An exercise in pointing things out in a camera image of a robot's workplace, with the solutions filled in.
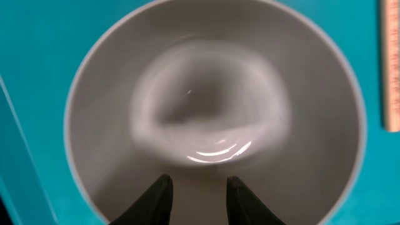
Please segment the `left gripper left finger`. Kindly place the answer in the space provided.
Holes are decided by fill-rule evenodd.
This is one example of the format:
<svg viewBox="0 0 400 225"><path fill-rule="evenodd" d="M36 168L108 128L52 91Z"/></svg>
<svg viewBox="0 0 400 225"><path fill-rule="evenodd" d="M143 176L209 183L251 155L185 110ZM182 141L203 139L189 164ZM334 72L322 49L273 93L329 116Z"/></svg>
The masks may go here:
<svg viewBox="0 0 400 225"><path fill-rule="evenodd" d="M109 225L169 225L172 207L173 180L163 174Z"/></svg>

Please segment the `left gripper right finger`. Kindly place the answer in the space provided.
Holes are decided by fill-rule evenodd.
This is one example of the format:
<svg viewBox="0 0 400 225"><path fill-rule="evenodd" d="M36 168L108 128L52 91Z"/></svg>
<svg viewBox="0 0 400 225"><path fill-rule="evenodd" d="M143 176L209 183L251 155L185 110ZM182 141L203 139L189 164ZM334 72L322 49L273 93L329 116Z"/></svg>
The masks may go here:
<svg viewBox="0 0 400 225"><path fill-rule="evenodd" d="M285 225L237 176L227 178L229 225Z"/></svg>

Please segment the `grey bowl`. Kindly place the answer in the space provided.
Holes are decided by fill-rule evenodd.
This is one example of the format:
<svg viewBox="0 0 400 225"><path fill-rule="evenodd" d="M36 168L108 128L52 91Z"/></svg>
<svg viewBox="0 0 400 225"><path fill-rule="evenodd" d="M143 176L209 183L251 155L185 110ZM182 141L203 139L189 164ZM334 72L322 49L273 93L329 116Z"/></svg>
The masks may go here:
<svg viewBox="0 0 400 225"><path fill-rule="evenodd" d="M64 143L103 223L168 174L172 224L227 224L230 176L286 224L327 224L358 178L366 112L346 57L290 7L153 1L83 59Z"/></svg>

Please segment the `wooden chopstick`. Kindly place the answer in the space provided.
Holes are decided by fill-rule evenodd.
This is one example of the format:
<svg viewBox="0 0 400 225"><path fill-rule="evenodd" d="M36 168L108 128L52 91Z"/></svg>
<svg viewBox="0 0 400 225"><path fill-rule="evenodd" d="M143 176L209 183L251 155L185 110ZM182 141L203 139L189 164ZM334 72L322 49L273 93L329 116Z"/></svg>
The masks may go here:
<svg viewBox="0 0 400 225"><path fill-rule="evenodd" d="M380 0L384 127L399 131L399 0Z"/></svg>

